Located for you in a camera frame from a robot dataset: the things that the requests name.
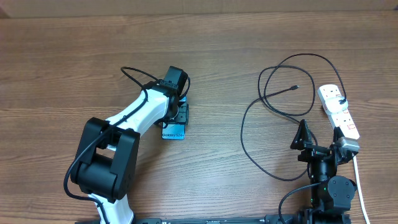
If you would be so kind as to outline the blue Samsung Galaxy smartphone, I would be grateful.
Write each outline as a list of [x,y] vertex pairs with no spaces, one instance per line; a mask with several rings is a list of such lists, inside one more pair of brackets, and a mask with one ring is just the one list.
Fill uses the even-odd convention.
[[[184,96],[179,102],[187,102],[187,97]],[[162,139],[165,140],[184,140],[186,125],[172,124],[162,129]]]

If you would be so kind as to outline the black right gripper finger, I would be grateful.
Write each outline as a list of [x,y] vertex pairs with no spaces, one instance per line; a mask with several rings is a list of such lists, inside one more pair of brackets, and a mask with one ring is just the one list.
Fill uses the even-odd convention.
[[299,123],[297,133],[290,145],[291,149],[305,150],[312,145],[312,136],[305,119]]
[[343,138],[345,135],[343,134],[340,127],[335,127],[333,130],[333,144],[340,145],[340,139]]

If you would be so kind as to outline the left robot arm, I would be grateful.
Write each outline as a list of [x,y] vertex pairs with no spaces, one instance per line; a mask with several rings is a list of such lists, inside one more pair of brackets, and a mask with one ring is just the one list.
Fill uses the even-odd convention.
[[140,138],[151,126],[161,127],[162,139],[185,138],[188,74],[171,66],[165,78],[152,77],[140,88],[138,98],[118,114],[86,122],[75,159],[65,174],[65,193],[94,202],[97,223],[135,222],[127,193],[134,179]]

